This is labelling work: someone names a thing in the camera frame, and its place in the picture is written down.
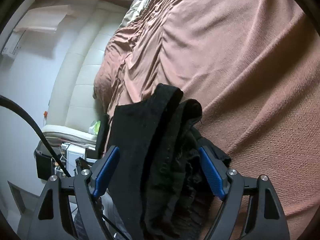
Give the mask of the black pants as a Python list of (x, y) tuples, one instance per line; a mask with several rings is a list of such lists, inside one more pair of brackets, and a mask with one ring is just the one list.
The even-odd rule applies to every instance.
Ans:
[(108, 145), (120, 161), (108, 189), (132, 239), (198, 239), (214, 198), (199, 148), (231, 163), (195, 128), (200, 103), (182, 97), (159, 84), (149, 99), (115, 109)]

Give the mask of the white nightstand left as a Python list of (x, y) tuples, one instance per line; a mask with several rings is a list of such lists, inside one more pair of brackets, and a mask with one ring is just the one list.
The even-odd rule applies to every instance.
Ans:
[(79, 157), (85, 159), (85, 148), (73, 144), (63, 143), (61, 149), (65, 154), (66, 169), (71, 176), (75, 175), (76, 159)]

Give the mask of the black folded clothes stack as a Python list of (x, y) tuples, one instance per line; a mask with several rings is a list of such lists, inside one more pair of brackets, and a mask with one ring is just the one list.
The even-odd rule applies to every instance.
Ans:
[(95, 145), (96, 152), (98, 154), (98, 158), (100, 159), (104, 152), (104, 147), (107, 140), (107, 135), (109, 132), (109, 120), (110, 117), (108, 114), (104, 114), (102, 119), (100, 120), (100, 127), (97, 135), (97, 141)]

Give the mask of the green tissue pack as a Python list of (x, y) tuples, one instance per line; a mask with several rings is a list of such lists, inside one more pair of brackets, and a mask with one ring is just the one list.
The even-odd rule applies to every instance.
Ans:
[(94, 120), (89, 126), (89, 129), (88, 129), (89, 134), (98, 135), (100, 124), (101, 124), (100, 121)]

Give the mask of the cream padded headboard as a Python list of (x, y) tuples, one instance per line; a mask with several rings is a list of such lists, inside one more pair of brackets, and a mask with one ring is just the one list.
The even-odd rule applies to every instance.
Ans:
[(93, 98), (95, 76), (105, 48), (120, 26), (127, 10), (98, 2), (71, 44), (55, 79), (43, 134), (53, 143), (60, 141), (94, 145), (96, 135), (89, 128), (104, 110)]

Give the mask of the brown bed cover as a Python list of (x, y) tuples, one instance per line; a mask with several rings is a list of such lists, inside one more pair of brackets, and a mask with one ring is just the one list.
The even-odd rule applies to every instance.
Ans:
[(196, 99), (200, 133), (269, 176), (291, 239), (319, 207), (319, 35), (294, 0), (151, 0), (110, 39), (93, 96), (109, 115), (157, 84)]

